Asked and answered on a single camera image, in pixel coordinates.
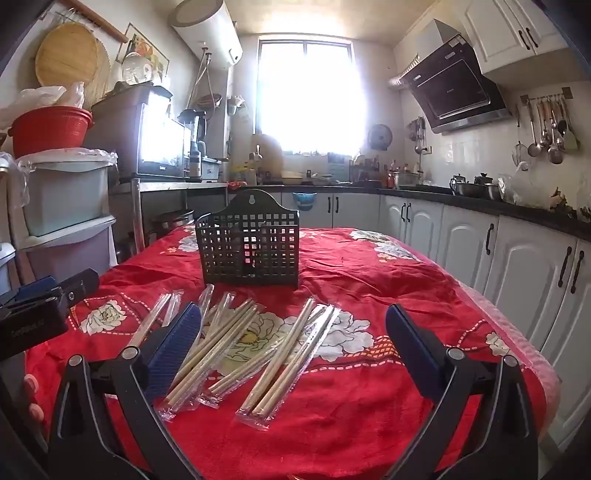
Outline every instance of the framed picture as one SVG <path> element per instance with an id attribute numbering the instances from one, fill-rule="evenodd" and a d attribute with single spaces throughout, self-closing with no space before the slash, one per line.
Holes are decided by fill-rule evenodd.
<path id="1" fill-rule="evenodd" d="M 157 49 L 150 40 L 148 40 L 142 32 L 129 24 L 125 31 L 125 36 L 130 38 L 128 43 L 122 43 L 119 47 L 119 53 L 117 54 L 117 61 L 123 63 L 124 58 L 132 53 L 136 52 L 154 66 L 155 74 L 159 75 L 160 81 L 163 80 L 164 76 L 168 73 L 168 65 L 170 60 L 164 56 L 164 54 Z"/>

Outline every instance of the white water heater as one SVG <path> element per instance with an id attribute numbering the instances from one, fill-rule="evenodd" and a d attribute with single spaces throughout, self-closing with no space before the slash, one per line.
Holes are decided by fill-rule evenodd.
<path id="1" fill-rule="evenodd" d="M 199 58 L 212 53 L 211 68 L 228 69 L 242 58 L 242 46 L 224 0 L 183 0 L 168 23 Z"/>

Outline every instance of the window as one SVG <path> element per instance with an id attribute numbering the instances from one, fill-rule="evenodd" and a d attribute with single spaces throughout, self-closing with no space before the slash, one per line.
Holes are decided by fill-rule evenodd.
<path id="1" fill-rule="evenodd" d="M 256 131 L 284 151 L 354 155 L 365 100 L 349 44 L 262 41 Z"/>

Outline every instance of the silver screw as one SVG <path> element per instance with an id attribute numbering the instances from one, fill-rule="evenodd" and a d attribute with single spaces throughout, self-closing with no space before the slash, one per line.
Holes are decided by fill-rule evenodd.
<path id="1" fill-rule="evenodd" d="M 512 356 L 512 355 L 505 355 L 503 357 L 503 361 L 509 365 L 510 367 L 516 367 L 517 366 L 517 359 Z"/>
<path id="2" fill-rule="evenodd" d="M 125 358 L 126 360 L 131 360 L 132 358 L 135 358 L 138 355 L 138 349 L 134 346 L 129 346 L 127 347 L 125 350 L 123 350 L 123 353 L 121 353 L 121 356 L 123 358 Z"/>
<path id="3" fill-rule="evenodd" d="M 73 355 L 68 360 L 71 367 L 76 367 L 82 363 L 82 357 L 80 355 Z"/>
<path id="4" fill-rule="evenodd" d="M 450 358 L 453 358 L 454 360 L 463 360 L 463 358 L 466 356 L 466 354 L 462 352 L 459 348 L 450 348 L 447 351 L 447 354 Z"/>

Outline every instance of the floral tablecloth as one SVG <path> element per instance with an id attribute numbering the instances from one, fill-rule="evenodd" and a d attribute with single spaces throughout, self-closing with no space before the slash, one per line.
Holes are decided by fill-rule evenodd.
<path id="1" fill-rule="evenodd" d="M 196 301 L 204 288 L 192 227 L 179 228 L 141 255 L 111 269 L 98 292 L 79 304 L 71 329 L 32 349 L 27 371 L 37 376 L 36 400 L 46 412 L 67 359 L 112 358 L 129 341 L 161 293 L 184 291 Z M 440 267 L 379 233 L 351 229 L 300 232 L 300 286 L 216 286 L 253 297 L 266 307 L 211 380 L 220 378 L 282 335 L 305 300 L 342 309 L 308 370 L 267 432 L 234 418 L 254 380 L 232 393 L 219 410 L 200 407 L 179 414 L 168 428 L 195 467 L 209 480 L 327 478 L 377 479 L 395 463 L 431 409 L 422 398 L 385 331 L 389 305 L 401 303 L 413 320 L 448 346 L 475 359 L 498 361 L 512 352 L 522 370 L 541 430 L 551 420 L 557 380 L 551 368 L 482 296 Z M 440 466 L 457 458 L 474 418 L 470 401 Z M 117 405 L 112 415 L 132 461 L 144 464 Z"/>

